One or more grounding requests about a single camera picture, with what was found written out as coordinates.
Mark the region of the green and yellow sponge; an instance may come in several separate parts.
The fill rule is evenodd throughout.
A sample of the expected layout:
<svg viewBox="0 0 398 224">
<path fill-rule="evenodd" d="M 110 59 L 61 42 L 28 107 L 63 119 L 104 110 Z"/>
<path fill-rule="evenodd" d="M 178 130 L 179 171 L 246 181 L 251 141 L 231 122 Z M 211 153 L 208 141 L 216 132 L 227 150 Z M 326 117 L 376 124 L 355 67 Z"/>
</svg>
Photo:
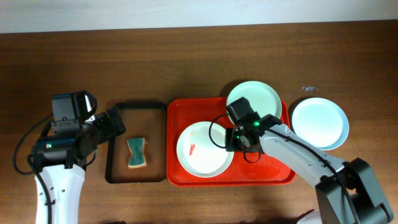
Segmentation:
<svg viewBox="0 0 398 224">
<path fill-rule="evenodd" d="M 127 140 L 127 146 L 131 153 L 128 168 L 145 167 L 147 165 L 145 157 L 146 140 L 144 138 L 131 138 Z"/>
</svg>

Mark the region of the white plate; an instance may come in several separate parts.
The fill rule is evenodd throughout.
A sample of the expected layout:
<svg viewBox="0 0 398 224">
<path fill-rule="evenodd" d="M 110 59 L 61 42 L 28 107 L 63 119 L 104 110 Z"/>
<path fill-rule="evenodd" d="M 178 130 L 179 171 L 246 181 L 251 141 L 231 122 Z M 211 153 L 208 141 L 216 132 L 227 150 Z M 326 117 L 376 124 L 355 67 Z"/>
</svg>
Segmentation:
<svg viewBox="0 0 398 224">
<path fill-rule="evenodd" d="M 184 129 L 177 141 L 179 163 L 191 175 L 215 177 L 232 163 L 234 153 L 220 148 L 225 145 L 225 128 L 209 121 L 200 121 Z"/>
</svg>

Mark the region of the light blue plate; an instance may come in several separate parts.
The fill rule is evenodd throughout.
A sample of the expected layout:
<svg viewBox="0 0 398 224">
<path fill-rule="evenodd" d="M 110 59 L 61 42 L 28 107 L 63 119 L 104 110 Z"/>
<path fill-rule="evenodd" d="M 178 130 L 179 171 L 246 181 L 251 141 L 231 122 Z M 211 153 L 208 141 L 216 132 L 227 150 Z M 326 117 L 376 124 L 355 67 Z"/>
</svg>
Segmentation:
<svg viewBox="0 0 398 224">
<path fill-rule="evenodd" d="M 334 150 L 345 143 L 349 135 L 349 121 L 345 112 L 326 98 L 307 98 L 291 112 L 295 134 L 321 149 Z"/>
</svg>

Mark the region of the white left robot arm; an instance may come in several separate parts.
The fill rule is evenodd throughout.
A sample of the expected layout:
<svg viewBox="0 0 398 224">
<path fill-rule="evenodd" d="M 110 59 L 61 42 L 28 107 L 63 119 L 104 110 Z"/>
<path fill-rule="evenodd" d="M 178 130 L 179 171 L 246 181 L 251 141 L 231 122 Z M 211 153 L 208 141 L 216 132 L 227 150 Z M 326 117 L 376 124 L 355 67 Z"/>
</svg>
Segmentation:
<svg viewBox="0 0 398 224">
<path fill-rule="evenodd" d="M 96 98 L 86 90 L 54 95 L 27 161 L 37 185 L 36 223 L 77 223 L 88 156 L 125 133 L 117 113 L 96 113 Z"/>
</svg>

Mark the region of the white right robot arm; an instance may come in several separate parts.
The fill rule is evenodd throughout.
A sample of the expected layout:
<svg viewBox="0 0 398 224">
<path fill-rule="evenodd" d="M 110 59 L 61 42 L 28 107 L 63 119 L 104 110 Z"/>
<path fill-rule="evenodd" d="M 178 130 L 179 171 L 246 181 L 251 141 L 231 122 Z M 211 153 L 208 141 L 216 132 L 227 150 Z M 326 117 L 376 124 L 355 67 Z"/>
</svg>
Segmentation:
<svg viewBox="0 0 398 224">
<path fill-rule="evenodd" d="M 234 126 L 226 130 L 227 151 L 273 157 L 316 191 L 318 209 L 299 223 L 390 223 L 394 219 L 379 181 L 364 160 L 351 162 L 327 154 L 299 138 L 279 118 L 260 117 L 245 97 L 226 106 Z"/>
</svg>

